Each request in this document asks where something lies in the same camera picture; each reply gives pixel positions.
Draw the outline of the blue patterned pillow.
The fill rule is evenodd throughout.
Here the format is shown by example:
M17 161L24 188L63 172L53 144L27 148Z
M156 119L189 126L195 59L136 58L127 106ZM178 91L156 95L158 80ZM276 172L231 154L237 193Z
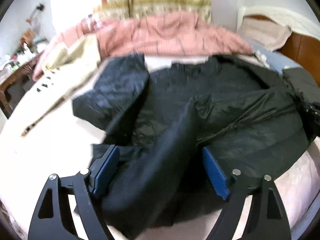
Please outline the blue patterned pillow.
M283 70L303 68L300 64L277 51L267 50L257 44L252 44L254 55L266 68L283 74Z

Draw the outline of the pink bed sheet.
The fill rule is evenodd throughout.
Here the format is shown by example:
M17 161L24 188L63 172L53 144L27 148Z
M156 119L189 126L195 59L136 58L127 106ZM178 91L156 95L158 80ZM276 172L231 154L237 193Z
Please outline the pink bed sheet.
M29 229L41 186L57 172L70 175L87 165L93 143L104 132L72 114L70 100L49 113L25 137L20 126L28 100L23 99L1 132L1 201L23 231ZM293 239L311 224L319 208L319 140L316 139L276 186L284 201Z

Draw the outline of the cream printed sweatshirt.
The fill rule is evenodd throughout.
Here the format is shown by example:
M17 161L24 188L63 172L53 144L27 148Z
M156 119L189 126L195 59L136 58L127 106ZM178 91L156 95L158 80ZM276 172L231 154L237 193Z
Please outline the cream printed sweatshirt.
M26 136L45 115L81 86L98 69L100 61L95 35L84 36L69 48L59 44L46 58L43 76L26 93L31 113L27 115L21 136Z

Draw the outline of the white and wood headboard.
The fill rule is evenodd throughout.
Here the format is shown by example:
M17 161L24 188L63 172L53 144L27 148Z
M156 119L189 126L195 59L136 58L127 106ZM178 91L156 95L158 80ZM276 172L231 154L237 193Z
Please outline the white and wood headboard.
M319 25L292 10L268 5L241 6L237 28L247 18L289 27L292 34L277 51L304 67L319 83Z

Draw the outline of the black wall lamp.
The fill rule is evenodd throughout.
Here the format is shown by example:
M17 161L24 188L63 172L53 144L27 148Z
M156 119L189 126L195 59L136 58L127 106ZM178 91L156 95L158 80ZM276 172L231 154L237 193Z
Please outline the black wall lamp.
M34 16L38 13L38 12L42 12L44 11L44 4L43 3L39 3L35 9L32 11L32 13L30 14L30 16L25 20L27 23L31 24Z

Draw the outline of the folded dark green garment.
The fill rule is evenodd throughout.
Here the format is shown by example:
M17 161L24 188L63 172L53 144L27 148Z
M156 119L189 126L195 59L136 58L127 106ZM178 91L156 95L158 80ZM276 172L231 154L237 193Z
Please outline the folded dark green garment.
M319 86L304 68L286 68L283 78L293 90L306 116L319 123Z

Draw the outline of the pink checked quilt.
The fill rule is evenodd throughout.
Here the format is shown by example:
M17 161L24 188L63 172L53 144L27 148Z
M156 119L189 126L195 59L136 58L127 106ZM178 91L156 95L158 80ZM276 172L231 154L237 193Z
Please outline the pink checked quilt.
M70 48L87 35L96 37L102 60L131 53L158 56L253 53L253 48L238 34L209 24L192 12L176 11L124 20L88 17L52 38L35 67L33 80L43 75L46 61L58 45Z

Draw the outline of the black puffer jacket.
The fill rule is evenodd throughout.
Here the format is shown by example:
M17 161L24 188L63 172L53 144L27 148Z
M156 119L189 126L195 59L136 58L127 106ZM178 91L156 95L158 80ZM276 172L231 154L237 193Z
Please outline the black puffer jacket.
M142 54L111 60L94 87L72 102L74 116L103 130L99 159L119 148L102 193L106 224L128 239L217 210L205 172L208 148L227 177L284 174L319 136L283 75L234 56L175 63L153 73Z

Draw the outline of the wooden side table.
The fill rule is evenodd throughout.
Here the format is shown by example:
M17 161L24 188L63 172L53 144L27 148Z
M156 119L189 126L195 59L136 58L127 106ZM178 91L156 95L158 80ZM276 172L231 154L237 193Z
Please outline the wooden side table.
M36 54L32 59L30 59L27 63L20 66L16 71L14 71L8 78L6 78L1 83L1 105L4 107L4 113L7 118L9 118L13 112L13 109L9 105L9 102L7 100L7 97L5 95L5 92L7 91L7 88L16 83L18 79L28 76L30 77L31 74L33 74L34 68L37 65L40 57L43 53Z

